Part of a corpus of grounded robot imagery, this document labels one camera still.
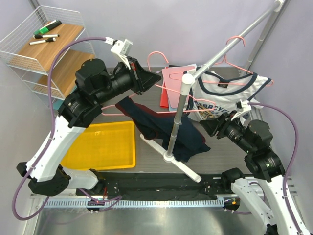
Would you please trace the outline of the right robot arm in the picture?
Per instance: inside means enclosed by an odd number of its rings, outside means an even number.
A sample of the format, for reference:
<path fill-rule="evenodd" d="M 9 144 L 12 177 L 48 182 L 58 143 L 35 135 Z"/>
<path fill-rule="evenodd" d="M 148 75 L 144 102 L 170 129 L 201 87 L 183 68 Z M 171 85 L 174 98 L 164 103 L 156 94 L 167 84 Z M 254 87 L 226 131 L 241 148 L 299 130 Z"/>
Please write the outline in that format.
<path fill-rule="evenodd" d="M 286 175 L 283 164 L 271 149 L 273 138 L 269 125 L 261 120 L 252 120 L 244 127 L 238 118 L 224 114 L 218 118 L 202 120 L 200 125 L 209 136 L 218 139 L 227 137 L 246 156 L 244 161 L 250 173 L 263 190 L 267 201 L 251 189 L 245 175 L 233 168 L 221 174 L 221 188 L 226 193 L 236 194 L 262 225 L 261 231 L 266 235 L 309 235 L 293 201 L 285 202 L 291 194 L 283 187 Z"/>

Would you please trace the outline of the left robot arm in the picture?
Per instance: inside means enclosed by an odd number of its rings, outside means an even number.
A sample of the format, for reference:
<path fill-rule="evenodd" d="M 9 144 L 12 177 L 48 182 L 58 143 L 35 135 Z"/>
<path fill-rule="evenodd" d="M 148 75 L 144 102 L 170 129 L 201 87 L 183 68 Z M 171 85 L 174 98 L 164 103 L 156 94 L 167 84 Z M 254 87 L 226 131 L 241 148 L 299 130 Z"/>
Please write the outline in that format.
<path fill-rule="evenodd" d="M 35 156 L 18 163 L 17 170 L 29 179 L 34 194 L 56 196 L 66 189 L 84 189 L 93 195 L 103 192 L 105 180 L 95 169 L 70 170 L 60 162 L 75 140 L 102 113 L 103 104 L 132 90 L 142 94 L 161 80 L 145 70 L 139 62 L 127 57 L 130 66 L 119 62 L 109 74 L 101 59 L 86 60 L 76 72 L 76 89 L 68 95 L 52 122 L 52 128 Z"/>

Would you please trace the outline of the pink hanger of white top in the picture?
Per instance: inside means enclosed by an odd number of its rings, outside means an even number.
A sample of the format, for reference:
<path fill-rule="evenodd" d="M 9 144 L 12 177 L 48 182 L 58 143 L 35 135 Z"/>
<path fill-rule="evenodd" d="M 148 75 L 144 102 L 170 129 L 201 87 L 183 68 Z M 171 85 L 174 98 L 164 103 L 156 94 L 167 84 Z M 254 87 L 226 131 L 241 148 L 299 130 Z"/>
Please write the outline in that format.
<path fill-rule="evenodd" d="M 253 87 L 255 89 L 263 87 L 270 87 L 273 85 L 273 80 L 264 77 L 259 76 L 256 73 L 250 73 L 244 76 L 236 77 L 236 78 L 230 78 L 225 79 L 214 72 L 206 72 L 204 75 L 202 75 L 200 78 L 196 81 L 197 85 L 203 84 L 203 85 L 222 85 L 222 86 L 230 86 L 232 88 L 234 87 Z"/>

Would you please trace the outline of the navy maroon tank top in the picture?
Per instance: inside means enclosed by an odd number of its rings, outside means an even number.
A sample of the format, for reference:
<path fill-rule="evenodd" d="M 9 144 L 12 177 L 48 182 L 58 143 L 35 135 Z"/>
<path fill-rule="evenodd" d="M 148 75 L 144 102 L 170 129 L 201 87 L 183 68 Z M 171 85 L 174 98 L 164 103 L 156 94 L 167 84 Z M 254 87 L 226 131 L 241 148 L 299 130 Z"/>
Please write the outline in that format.
<path fill-rule="evenodd" d="M 160 139 L 162 147 L 168 149 L 174 125 L 174 114 L 159 114 L 144 105 L 133 102 L 129 97 L 122 99 L 115 106 L 133 120 L 145 139 Z M 211 148 L 206 145 L 204 136 L 194 127 L 189 118 L 183 116 L 181 122 L 173 149 L 175 159 L 187 162 L 196 154 L 210 151 Z"/>

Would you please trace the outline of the pink hanger of navy top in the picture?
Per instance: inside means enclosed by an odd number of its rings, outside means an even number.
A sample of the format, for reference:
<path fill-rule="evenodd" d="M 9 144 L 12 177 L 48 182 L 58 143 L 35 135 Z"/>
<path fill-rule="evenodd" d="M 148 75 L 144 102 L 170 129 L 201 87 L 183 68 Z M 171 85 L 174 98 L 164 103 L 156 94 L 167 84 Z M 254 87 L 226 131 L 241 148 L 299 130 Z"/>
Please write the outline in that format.
<path fill-rule="evenodd" d="M 166 63 L 169 64 L 169 61 L 168 61 L 166 55 L 165 55 L 163 52 L 160 52 L 160 51 L 152 51 L 152 52 L 147 56 L 147 60 L 146 60 L 147 66 L 148 66 L 148 70 L 149 70 L 149 71 L 151 71 L 150 64 L 149 64 L 150 56 L 153 55 L 153 54 L 156 54 L 156 53 L 162 55 L 163 58 L 164 58 L 164 60 L 166 61 Z M 165 87 L 165 86 L 161 86 L 161 85 L 158 85 L 158 84 L 155 84 L 155 86 L 158 87 L 158 88 L 160 88 L 160 89 L 165 89 L 165 90 L 169 90 L 169 91 L 173 91 L 173 92 L 178 93 L 178 91 L 169 89 L 169 88 L 167 88 L 167 87 Z M 158 97 L 158 96 L 155 96 L 155 93 L 156 93 L 156 91 L 155 91 L 155 89 L 153 88 L 153 93 L 152 93 L 152 98 L 151 98 L 151 101 L 152 101 L 153 104 L 156 104 L 157 101 L 159 101 L 159 100 L 160 100 L 160 97 L 161 97 L 161 94 L 159 94 L 159 97 Z M 133 97 L 134 97 L 135 99 L 139 99 L 139 98 L 142 99 L 142 97 L 144 97 L 144 101 L 145 101 L 145 102 L 148 100 L 148 97 L 145 97 L 145 95 L 138 95 L 138 94 L 136 94 L 136 93 L 133 93 L 133 94 L 129 95 L 128 97 L 129 97 L 129 98 L 133 98 Z M 208 99 L 201 99 L 201 98 L 196 99 L 196 98 L 194 98 L 192 95 L 189 95 L 189 94 L 187 95 L 187 97 L 188 97 L 188 98 L 192 98 L 194 101 L 207 101 L 207 102 L 209 102 L 209 103 L 212 103 L 212 104 L 213 104 L 213 108 L 207 109 L 208 111 L 214 109 L 215 106 L 216 106 L 216 103 L 215 103 L 214 101 L 211 101 L 211 100 L 208 100 Z M 107 108 L 111 108 L 111 107 L 115 108 L 115 105 L 114 105 L 114 104 L 111 104 L 111 105 L 105 106 L 105 107 L 103 107 L 103 108 L 101 108 L 101 109 L 102 109 L 102 111 L 103 111 L 103 110 L 105 110 L 105 109 L 107 109 Z M 174 112 L 175 112 L 175 111 L 161 111 L 161 112 L 158 112 L 158 113 L 174 113 Z M 123 116 L 124 114 L 106 114 L 106 113 L 102 112 L 101 115 L 103 115 L 103 116 Z"/>

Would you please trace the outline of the white navy tank top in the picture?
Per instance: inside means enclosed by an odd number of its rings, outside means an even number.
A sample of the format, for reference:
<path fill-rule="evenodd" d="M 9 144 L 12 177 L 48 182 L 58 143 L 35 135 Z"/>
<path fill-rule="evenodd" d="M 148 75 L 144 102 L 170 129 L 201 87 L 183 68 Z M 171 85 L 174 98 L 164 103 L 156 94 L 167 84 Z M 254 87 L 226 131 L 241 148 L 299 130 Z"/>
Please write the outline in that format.
<path fill-rule="evenodd" d="M 185 115 L 193 121 L 201 121 L 212 118 L 217 118 L 223 113 L 230 113 L 236 110 L 235 103 L 242 100 L 255 102 L 255 96 L 265 87 L 230 87 L 222 85 L 197 85 L 196 82 L 191 86 L 190 95 L 196 99 L 208 99 L 214 101 L 216 106 L 214 109 L 208 111 L 207 109 L 213 108 L 213 104 L 207 101 L 194 101 L 192 98 L 188 99 L 186 109 L 188 110 Z"/>

